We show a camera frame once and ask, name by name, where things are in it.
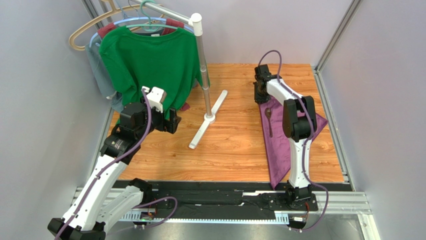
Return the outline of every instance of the clothing rack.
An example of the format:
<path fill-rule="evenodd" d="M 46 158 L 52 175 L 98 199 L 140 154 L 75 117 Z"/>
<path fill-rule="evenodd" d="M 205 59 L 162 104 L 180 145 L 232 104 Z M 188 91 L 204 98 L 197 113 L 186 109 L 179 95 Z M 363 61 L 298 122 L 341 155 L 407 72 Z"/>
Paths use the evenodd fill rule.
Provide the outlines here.
<path fill-rule="evenodd" d="M 144 2 L 143 0 L 132 0 L 132 1 L 139 4 Z M 201 138 L 203 138 L 209 126 L 215 122 L 216 113 L 218 112 L 219 108 L 221 107 L 222 103 L 224 102 L 225 98 L 228 95 L 228 91 L 223 90 L 212 108 L 212 104 L 210 102 L 210 92 L 209 92 L 209 88 L 210 88 L 209 75 L 207 72 L 206 58 L 205 58 L 204 47 L 203 47 L 203 27 L 201 24 L 201 20 L 202 20 L 201 14 L 194 13 L 191 15 L 191 17 L 187 17 L 153 2 L 145 2 L 144 6 L 156 12 L 169 16 L 170 18 L 178 20 L 184 24 L 188 24 L 194 29 L 194 35 L 196 38 L 196 45 L 197 45 L 198 58 L 199 58 L 199 70 L 201 71 L 201 78 L 202 78 L 201 88 L 204 93 L 204 101 L 205 101 L 205 109 L 206 109 L 206 113 L 204 114 L 204 122 L 202 123 L 197 133 L 195 134 L 194 138 L 192 139 L 191 143 L 189 144 L 189 147 L 191 149 L 195 149 L 198 143 L 201 141 Z"/>

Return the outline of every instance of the wooden floor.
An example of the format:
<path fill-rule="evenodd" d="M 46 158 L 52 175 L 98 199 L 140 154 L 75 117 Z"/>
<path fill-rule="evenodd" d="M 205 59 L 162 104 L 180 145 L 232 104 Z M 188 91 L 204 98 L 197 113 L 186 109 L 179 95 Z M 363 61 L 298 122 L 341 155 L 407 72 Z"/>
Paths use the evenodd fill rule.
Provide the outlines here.
<path fill-rule="evenodd" d="M 259 107 L 254 101 L 254 67 L 209 64 L 211 105 L 222 90 L 228 90 L 228 96 L 198 147 L 190 149 L 188 145 L 204 120 L 205 103 L 200 87 L 193 89 L 187 100 L 190 109 L 178 112 L 182 121 L 177 132 L 150 133 L 120 179 L 268 182 Z M 272 73 L 277 68 L 277 64 L 269 65 Z M 316 112 L 325 117 L 310 65 L 284 64 L 280 75 L 295 91 L 312 96 Z M 115 113 L 111 128 L 118 117 Z M 312 143 L 309 170 L 315 182 L 343 182 L 328 126 Z"/>

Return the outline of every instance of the teal hanger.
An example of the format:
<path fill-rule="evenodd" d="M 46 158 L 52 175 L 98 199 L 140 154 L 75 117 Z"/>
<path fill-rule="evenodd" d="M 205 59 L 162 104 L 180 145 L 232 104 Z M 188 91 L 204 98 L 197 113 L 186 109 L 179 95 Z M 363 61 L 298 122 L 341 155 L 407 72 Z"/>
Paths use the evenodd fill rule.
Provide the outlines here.
<path fill-rule="evenodd" d="M 145 12 L 144 12 L 144 8 L 143 8 L 143 6 L 144 6 L 144 4 L 145 3 L 153 3 L 153 4 L 157 4 L 156 3 L 156 1 L 154 1 L 154 0 L 144 0 L 144 1 L 142 1 L 141 3 L 140 3 L 140 12 L 143 14 L 143 15 L 145 15 L 145 16 L 147 16 L 148 17 L 148 28 L 145 28 L 145 27 L 143 27 L 143 30 L 145 30 L 145 31 L 147 31 L 147 32 L 155 32 L 155 31 L 158 31 L 158 29 L 160 28 L 160 27 L 164 27 L 165 25 L 162 25 L 162 26 L 157 26 L 156 28 L 152 28 L 152 27 L 155 27 L 154 25 L 155 24 L 152 24 L 151 23 L 151 17 L 148 15 L 148 14 L 146 14 Z"/>

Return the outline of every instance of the metal pole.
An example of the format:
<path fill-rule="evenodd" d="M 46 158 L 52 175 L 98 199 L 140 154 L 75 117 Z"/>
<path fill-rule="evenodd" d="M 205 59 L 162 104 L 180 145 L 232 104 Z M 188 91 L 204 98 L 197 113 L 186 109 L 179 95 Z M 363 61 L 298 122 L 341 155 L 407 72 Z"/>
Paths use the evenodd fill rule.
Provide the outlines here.
<path fill-rule="evenodd" d="M 210 103 L 209 74 L 207 73 L 206 56 L 204 55 L 203 36 L 196 36 L 196 47 L 198 49 L 199 70 L 202 79 L 202 91 L 204 92 L 205 109 L 207 117 L 212 116 L 212 104 Z"/>
<path fill-rule="evenodd" d="M 351 21 L 352 17 L 355 15 L 355 12 L 358 10 L 362 1 L 363 0 L 352 0 L 352 3 L 350 4 L 343 19 L 341 20 L 339 26 L 337 27 L 336 32 L 331 38 L 330 43 L 328 43 L 328 46 L 325 48 L 324 53 L 319 59 L 319 62 L 315 67 L 316 71 L 321 72 L 323 70 L 323 67 L 326 64 L 327 60 L 329 59 L 333 49 L 335 48 L 337 42 L 339 41 L 346 27 L 348 27 L 349 22 Z"/>
<path fill-rule="evenodd" d="M 83 3 L 84 7 L 86 8 L 89 16 L 94 19 L 97 16 L 99 16 L 98 11 L 96 11 L 95 6 L 93 5 L 93 2 L 91 0 L 81 0 L 81 2 Z M 104 24 L 102 23 L 102 21 L 98 22 L 95 24 L 97 29 L 103 28 Z"/>

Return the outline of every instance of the wooden hanger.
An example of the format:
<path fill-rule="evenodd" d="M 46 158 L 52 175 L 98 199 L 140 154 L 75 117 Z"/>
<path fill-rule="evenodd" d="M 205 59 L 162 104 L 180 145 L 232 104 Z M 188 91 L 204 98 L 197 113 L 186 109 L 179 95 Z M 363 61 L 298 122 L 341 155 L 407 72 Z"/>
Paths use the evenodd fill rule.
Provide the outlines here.
<path fill-rule="evenodd" d="M 116 14 L 120 14 L 123 11 L 130 11 L 130 10 L 135 10 L 134 8 L 139 8 L 140 5 L 136 4 L 136 5 L 130 5 L 130 6 L 125 6 L 120 8 L 117 8 L 116 5 L 114 4 L 114 0 L 102 0 L 103 2 L 108 2 L 109 5 L 111 6 L 111 11 L 108 11 L 94 19 L 92 19 L 91 21 L 89 21 L 88 23 L 84 24 L 82 27 L 80 27 L 77 31 L 75 31 L 73 34 L 71 34 L 71 36 L 69 37 L 69 45 L 71 46 L 71 48 L 78 50 L 78 51 L 84 51 L 85 50 L 85 46 L 77 46 L 76 43 L 74 42 L 76 40 L 76 38 L 78 36 L 80 36 L 80 34 L 82 34 L 84 31 L 86 31 L 87 29 L 89 29 L 90 27 L 94 26 L 95 24 L 99 23 L 100 21 L 109 18 L 113 15 Z"/>

